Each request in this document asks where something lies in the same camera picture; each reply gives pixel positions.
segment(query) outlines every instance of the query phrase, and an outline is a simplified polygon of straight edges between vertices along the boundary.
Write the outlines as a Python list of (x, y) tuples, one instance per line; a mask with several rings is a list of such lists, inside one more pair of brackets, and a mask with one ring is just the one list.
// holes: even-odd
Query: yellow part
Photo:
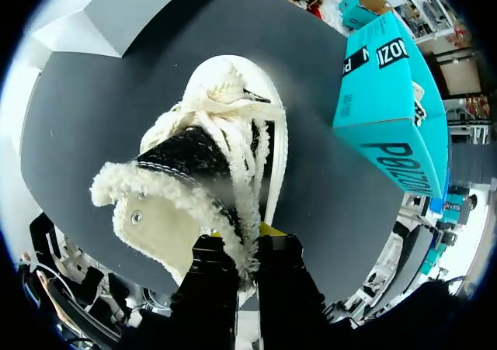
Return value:
[[(286, 234), (284, 232), (281, 232), (280, 230), (277, 230), (274, 227), (271, 227), (268, 224), (265, 224), (264, 222), (261, 222), (261, 225), (259, 227), (259, 232), (260, 236), (285, 236)], [(221, 237), (221, 235), (218, 232), (214, 232), (211, 237)]]

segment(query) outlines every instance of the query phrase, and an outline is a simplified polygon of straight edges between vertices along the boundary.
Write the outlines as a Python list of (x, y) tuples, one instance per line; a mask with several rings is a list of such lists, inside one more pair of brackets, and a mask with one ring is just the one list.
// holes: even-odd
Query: gray table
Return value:
[(23, 178), (56, 225), (86, 253), (136, 283), (171, 293), (156, 262), (112, 230), (112, 207), (89, 186), (104, 161), (137, 154), (142, 134), (182, 97), (195, 67), (248, 57), (287, 108), (290, 150), (274, 226), (298, 235), (328, 301), (354, 293), (394, 226), (402, 193), (332, 133), (346, 38), (285, 0), (173, 0), (122, 59), (55, 53), (26, 115)]

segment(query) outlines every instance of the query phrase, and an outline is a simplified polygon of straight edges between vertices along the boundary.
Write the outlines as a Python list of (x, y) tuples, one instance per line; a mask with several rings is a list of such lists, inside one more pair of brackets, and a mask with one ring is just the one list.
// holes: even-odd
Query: white shoelace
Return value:
[[(242, 75), (232, 65), (227, 67), (222, 80), (187, 89), (183, 100), (163, 113), (143, 136), (140, 153), (188, 126), (203, 127), (228, 160), (242, 238), (247, 248), (253, 248), (259, 236), (259, 193), (269, 153), (266, 121), (285, 119), (285, 111), (280, 106), (250, 99), (244, 92)], [(255, 155), (251, 149), (252, 121), (259, 131)]]

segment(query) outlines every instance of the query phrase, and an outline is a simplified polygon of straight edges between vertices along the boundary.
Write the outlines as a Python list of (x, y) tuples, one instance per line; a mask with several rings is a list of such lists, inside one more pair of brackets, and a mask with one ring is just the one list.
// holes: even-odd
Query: white rubber sole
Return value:
[[(189, 87), (193, 88), (202, 85), (204, 80), (212, 77), (213, 70), (219, 68), (225, 62), (233, 64), (233, 66), (242, 74), (248, 91), (270, 100), (272, 104), (283, 107), (280, 95), (268, 74), (249, 59), (236, 55), (219, 55), (204, 61), (192, 73), (186, 86), (186, 92)], [(273, 165), (271, 179), (269, 180), (266, 214), (263, 218), (264, 222), (269, 225), (273, 223), (274, 213), (276, 211), (278, 198), (280, 197), (283, 177), (287, 167), (288, 129), (286, 120), (275, 122), (274, 146), (272, 149)]]

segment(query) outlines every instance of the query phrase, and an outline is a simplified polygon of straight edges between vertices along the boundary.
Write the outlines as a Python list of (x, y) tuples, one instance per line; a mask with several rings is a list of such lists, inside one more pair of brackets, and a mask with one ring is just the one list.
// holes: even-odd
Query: white sneaker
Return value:
[[(274, 122), (273, 137), (266, 121)], [(283, 104), (256, 64), (232, 55), (213, 57), (193, 72), (182, 101), (143, 136), (140, 156), (103, 166), (94, 178), (92, 201), (115, 203), (116, 235), (161, 262), (178, 285), (198, 237), (219, 231), (246, 290), (259, 267), (259, 194), (270, 149), (267, 224), (273, 222), (287, 164)]]

